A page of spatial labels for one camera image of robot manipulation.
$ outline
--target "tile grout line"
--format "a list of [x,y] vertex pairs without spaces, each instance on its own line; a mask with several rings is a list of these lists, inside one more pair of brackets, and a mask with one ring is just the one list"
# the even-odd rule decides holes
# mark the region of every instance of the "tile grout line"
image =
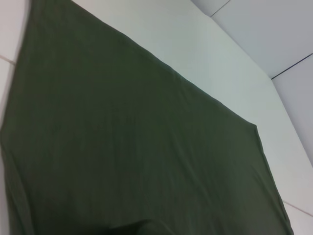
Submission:
[[279,75],[282,75],[284,72],[287,72],[288,70],[290,70],[292,67],[296,66],[297,64],[301,63],[302,61],[308,59],[311,55],[313,55],[313,53],[311,53],[310,55],[304,57],[302,60],[298,61],[297,63],[295,63],[294,65],[290,66],[288,69],[282,71],[281,73],[279,73],[278,75],[274,76],[273,78],[271,78],[271,80],[273,80],[274,78],[278,77]]
[[224,4],[223,6],[221,6],[216,12],[214,12],[212,16],[214,16],[216,13],[218,13],[218,11],[221,10],[224,6],[226,6],[227,3],[225,3],[225,4]]
[[289,202],[286,202],[286,201],[283,200],[283,203],[286,203],[287,205],[289,205],[289,206],[291,206],[291,207],[297,209],[298,211],[301,211],[302,213],[307,214],[307,215],[313,217],[313,214],[310,214],[310,213],[308,213],[308,212],[306,212],[306,211],[304,211],[304,210],[302,210],[302,209],[300,209],[300,208],[298,208],[298,207],[296,207],[296,206],[290,204]]
[[4,57],[3,55],[0,55],[0,59],[10,63],[11,65],[15,65],[15,62],[12,60],[9,60],[8,58]]

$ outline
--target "dark green fabric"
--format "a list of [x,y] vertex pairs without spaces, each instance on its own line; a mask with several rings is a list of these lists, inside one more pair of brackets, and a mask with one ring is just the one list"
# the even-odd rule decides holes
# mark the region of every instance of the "dark green fabric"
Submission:
[[256,126],[68,0],[32,2],[0,140],[12,235],[293,234]]

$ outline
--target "green cloth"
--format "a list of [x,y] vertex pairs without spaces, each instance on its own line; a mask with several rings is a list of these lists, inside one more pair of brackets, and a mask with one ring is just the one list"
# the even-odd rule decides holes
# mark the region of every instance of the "green cloth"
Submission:
[[293,234],[256,126],[69,0],[32,2],[0,141],[12,235]]

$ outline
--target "white tile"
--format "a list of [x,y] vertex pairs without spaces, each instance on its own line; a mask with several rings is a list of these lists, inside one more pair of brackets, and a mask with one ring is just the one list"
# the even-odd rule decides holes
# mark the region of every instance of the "white tile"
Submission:
[[213,20],[274,77],[313,52],[312,0],[231,0]]
[[204,14],[212,16],[229,0],[191,0]]
[[313,165],[313,55],[273,79]]
[[284,203],[294,235],[312,235],[313,217]]
[[[13,66],[0,59],[0,116],[2,117],[5,97],[8,91],[8,83],[12,74]],[[0,156],[0,235],[9,235],[8,210],[5,196],[4,169]]]
[[15,61],[29,0],[0,0],[0,55]]

